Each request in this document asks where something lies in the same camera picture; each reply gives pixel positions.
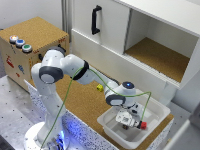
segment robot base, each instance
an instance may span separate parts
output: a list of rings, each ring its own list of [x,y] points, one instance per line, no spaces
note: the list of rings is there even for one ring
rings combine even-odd
[[[24,150],[40,150],[41,145],[35,140],[37,133],[44,125],[44,122],[40,122],[32,126],[25,134],[24,137]],[[68,147],[69,145],[69,138],[65,138],[65,145]]]

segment cabinet door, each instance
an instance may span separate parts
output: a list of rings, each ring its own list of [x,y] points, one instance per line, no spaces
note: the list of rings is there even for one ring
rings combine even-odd
[[[96,6],[96,27],[100,32],[92,35],[92,11]],[[73,29],[100,45],[122,54],[129,20],[129,8],[113,0],[74,0]]]

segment white robotic arm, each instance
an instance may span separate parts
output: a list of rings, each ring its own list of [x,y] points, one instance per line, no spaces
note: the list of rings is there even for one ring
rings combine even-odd
[[[65,57],[65,50],[63,48],[56,46],[51,47],[45,54],[42,63],[34,65],[31,70],[35,86],[41,95],[43,104],[47,109],[45,124],[37,134],[37,140],[40,144],[42,144],[46,135],[50,131],[63,103],[56,92],[55,82],[62,79],[64,74],[73,77],[76,71],[81,67],[83,68],[75,75],[73,80],[76,80],[83,85],[89,84],[92,81],[97,81],[104,87],[107,104],[111,106],[120,106],[125,109],[129,109],[133,114],[141,115],[143,107],[135,102],[133,97],[122,96],[136,94],[134,85],[131,82],[124,82],[119,85],[116,80],[108,78],[106,75],[102,74],[100,71],[96,70],[79,57],[73,54]],[[98,74],[104,82],[90,69],[96,72],[96,74]],[[121,95],[114,93],[104,83]],[[63,107],[54,129],[48,136],[46,140],[47,142],[45,142],[44,145],[46,145],[49,141],[52,141],[52,139],[59,135],[63,130],[61,117],[64,115],[65,111],[66,109]]]

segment cabinet shelf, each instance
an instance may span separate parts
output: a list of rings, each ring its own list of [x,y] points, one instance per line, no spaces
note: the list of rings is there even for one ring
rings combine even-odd
[[[178,82],[181,82],[190,60],[149,38],[144,38],[125,53]]]

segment white sink basin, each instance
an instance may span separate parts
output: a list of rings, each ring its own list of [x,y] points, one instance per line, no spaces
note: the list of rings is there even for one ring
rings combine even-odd
[[[136,101],[143,106],[148,95],[136,97]],[[137,148],[145,138],[169,115],[170,109],[153,98],[150,98],[144,114],[144,122],[147,122],[146,130],[129,128],[124,130],[122,124],[115,121],[116,111],[112,107],[102,114],[97,121],[103,126],[105,133],[126,149]]]

